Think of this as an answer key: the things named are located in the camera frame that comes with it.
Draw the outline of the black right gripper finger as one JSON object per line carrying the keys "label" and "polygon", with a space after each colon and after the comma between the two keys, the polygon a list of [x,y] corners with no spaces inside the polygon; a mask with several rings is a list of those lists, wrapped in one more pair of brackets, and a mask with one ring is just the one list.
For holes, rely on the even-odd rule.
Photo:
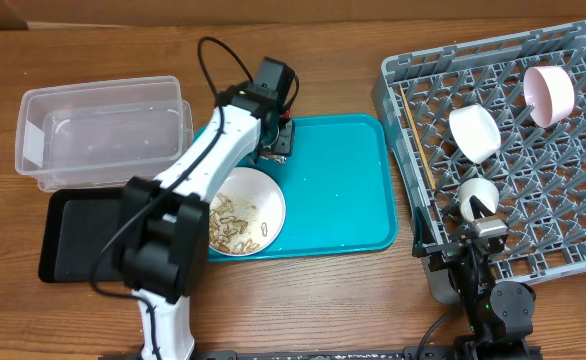
{"label": "black right gripper finger", "polygon": [[469,205],[474,220],[483,219],[494,216],[495,213],[491,211],[477,196],[472,195],[469,199]]}
{"label": "black right gripper finger", "polygon": [[435,240],[429,228],[424,212],[421,208],[415,207],[412,212],[413,245],[412,256],[422,258],[432,256],[441,252],[440,245]]}

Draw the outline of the white cup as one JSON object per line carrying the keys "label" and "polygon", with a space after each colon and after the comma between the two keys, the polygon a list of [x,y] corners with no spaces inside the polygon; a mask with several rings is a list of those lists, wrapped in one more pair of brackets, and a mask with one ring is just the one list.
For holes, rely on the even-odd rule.
{"label": "white cup", "polygon": [[492,181],[484,178],[472,178],[458,188],[459,210],[461,216],[467,222],[474,220],[470,199],[475,196],[492,213],[497,210],[499,204],[499,191]]}

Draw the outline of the white bowl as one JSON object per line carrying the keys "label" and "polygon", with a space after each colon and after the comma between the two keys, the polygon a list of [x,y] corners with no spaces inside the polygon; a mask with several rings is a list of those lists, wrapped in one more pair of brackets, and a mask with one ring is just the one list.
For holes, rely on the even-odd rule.
{"label": "white bowl", "polygon": [[449,128],[463,155],[475,164],[481,164],[501,146],[498,126],[481,105],[456,109],[449,114]]}

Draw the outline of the wooden chopstick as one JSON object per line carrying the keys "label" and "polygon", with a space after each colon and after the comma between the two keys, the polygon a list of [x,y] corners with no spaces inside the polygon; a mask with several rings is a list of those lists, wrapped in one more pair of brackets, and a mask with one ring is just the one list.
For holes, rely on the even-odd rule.
{"label": "wooden chopstick", "polygon": [[411,109],[409,107],[409,102],[408,102],[407,97],[406,97],[406,94],[404,92],[404,88],[400,86],[399,89],[400,89],[400,95],[401,95],[401,98],[402,98],[402,102],[403,102],[404,108],[405,108],[406,113],[407,113],[408,122],[409,122],[409,125],[411,127],[411,130],[413,132],[413,135],[414,135],[414,138],[415,138],[415,142],[417,144],[417,148],[418,148],[418,151],[419,151],[421,160],[422,160],[422,164],[423,164],[423,167],[424,167],[424,171],[426,173],[426,177],[427,177],[429,186],[430,186],[431,190],[435,191],[436,190],[436,184],[435,184],[435,181],[434,181],[434,177],[433,177],[433,174],[431,172],[431,169],[430,169],[430,167],[428,165],[428,161],[427,161],[427,158],[426,158],[426,154],[424,152],[422,143],[420,141],[419,134],[418,134],[418,131],[417,131],[417,127],[416,127],[416,124],[415,124],[415,121],[414,121],[414,118],[413,118]]}

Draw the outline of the pink bowl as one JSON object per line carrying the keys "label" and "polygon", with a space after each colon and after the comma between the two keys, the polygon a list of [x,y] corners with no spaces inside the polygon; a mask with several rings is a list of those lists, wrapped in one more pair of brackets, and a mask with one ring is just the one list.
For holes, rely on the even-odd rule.
{"label": "pink bowl", "polygon": [[534,66],[523,78],[525,103],[533,106],[535,124],[548,128],[566,118],[575,106],[575,90],[568,72],[561,66]]}

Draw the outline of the red snack wrapper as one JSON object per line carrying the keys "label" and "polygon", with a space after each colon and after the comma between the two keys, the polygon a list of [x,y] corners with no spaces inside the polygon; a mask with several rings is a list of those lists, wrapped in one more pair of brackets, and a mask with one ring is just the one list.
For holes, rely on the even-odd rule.
{"label": "red snack wrapper", "polygon": [[260,155],[261,159],[268,160],[275,162],[277,164],[285,164],[287,157],[284,155],[272,154],[272,153],[265,153]]}

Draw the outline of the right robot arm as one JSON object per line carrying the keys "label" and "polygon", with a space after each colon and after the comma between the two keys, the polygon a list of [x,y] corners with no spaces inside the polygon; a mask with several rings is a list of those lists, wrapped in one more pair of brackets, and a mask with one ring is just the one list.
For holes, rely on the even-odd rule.
{"label": "right robot arm", "polygon": [[[413,211],[412,255],[426,258],[431,271],[444,270],[459,295],[460,305],[447,311],[423,335],[416,348],[405,348],[406,359],[536,360],[539,347],[527,344],[533,332],[535,291],[527,284],[498,282],[490,269],[489,256],[504,249],[508,225],[479,198],[469,200],[473,235],[446,244],[436,244],[423,212]],[[449,317],[463,311],[471,333],[454,339],[449,346],[429,346],[431,334]]]}

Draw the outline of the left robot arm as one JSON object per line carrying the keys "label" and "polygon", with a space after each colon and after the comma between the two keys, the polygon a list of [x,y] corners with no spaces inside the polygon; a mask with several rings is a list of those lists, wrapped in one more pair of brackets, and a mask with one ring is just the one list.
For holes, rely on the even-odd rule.
{"label": "left robot arm", "polygon": [[139,358],[192,358],[188,295],[208,257],[210,205],[242,159],[291,156],[288,112],[298,90],[291,67],[264,58],[255,77],[216,94],[211,120],[184,155],[154,179],[124,186],[109,244],[111,264],[140,307]]}

